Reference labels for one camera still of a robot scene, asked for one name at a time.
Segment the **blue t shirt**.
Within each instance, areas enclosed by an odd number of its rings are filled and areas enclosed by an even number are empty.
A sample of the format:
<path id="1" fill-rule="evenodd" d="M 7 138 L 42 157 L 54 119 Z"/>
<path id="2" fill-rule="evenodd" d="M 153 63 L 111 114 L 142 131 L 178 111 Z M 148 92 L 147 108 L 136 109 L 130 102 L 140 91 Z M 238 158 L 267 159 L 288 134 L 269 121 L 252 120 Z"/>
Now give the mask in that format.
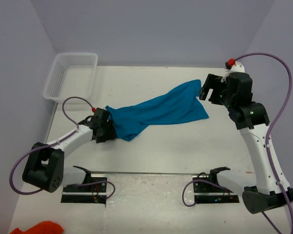
<path id="1" fill-rule="evenodd" d="M 150 125 L 173 125 L 209 118 L 197 99 L 201 81 L 185 82 L 168 93 L 142 103 L 114 109 L 112 114 L 117 138 L 131 141 Z"/>

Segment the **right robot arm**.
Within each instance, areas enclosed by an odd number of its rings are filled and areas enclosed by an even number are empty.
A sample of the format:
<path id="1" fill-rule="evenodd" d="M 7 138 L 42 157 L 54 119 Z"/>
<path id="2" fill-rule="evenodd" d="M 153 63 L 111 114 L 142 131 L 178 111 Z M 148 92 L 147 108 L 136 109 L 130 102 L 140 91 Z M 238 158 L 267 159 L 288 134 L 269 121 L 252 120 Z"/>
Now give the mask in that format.
<path id="1" fill-rule="evenodd" d="M 246 73 L 233 72 L 226 78 L 208 74 L 199 91 L 201 100 L 223 105 L 240 132 L 254 167 L 254 174 L 239 175 L 227 167 L 210 171 L 210 180 L 242 197 L 251 214 L 285 206 L 293 202 L 293 187 L 279 165 L 272 143 L 266 136 L 269 118 L 265 107 L 252 100 L 252 79 Z"/>

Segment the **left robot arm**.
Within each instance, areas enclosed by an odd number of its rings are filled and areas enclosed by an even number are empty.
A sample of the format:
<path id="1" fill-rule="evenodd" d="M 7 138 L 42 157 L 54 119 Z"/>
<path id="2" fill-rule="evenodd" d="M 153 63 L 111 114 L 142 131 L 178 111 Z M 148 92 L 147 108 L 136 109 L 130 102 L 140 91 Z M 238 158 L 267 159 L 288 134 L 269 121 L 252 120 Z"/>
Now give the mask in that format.
<path id="1" fill-rule="evenodd" d="M 97 108 L 94 114 L 77 123 L 74 130 L 48 144 L 36 143 L 28 156 L 22 180 L 53 193 L 64 180 L 64 159 L 79 147 L 94 140 L 102 143 L 117 138 L 112 114 Z"/>

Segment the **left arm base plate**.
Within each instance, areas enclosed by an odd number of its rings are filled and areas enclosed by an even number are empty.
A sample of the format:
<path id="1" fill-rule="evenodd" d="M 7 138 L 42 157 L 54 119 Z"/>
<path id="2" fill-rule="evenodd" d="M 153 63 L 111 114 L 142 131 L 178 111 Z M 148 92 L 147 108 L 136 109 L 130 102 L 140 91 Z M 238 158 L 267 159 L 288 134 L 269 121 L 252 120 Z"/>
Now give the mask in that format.
<path id="1" fill-rule="evenodd" d="M 63 188 L 61 203 L 106 204 L 107 177 L 105 175 L 88 175 L 86 183 L 100 182 L 96 185 Z"/>

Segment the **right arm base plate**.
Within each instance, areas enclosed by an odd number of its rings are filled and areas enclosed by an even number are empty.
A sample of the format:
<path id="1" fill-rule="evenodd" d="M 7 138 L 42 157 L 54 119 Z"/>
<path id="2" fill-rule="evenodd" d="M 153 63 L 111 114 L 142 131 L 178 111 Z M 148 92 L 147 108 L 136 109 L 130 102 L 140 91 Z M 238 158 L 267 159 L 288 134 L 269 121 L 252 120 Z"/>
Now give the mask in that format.
<path id="1" fill-rule="evenodd" d="M 239 197 L 235 193 L 220 189 L 208 183 L 194 182 L 194 201 L 196 204 L 224 204 L 239 203 Z"/>

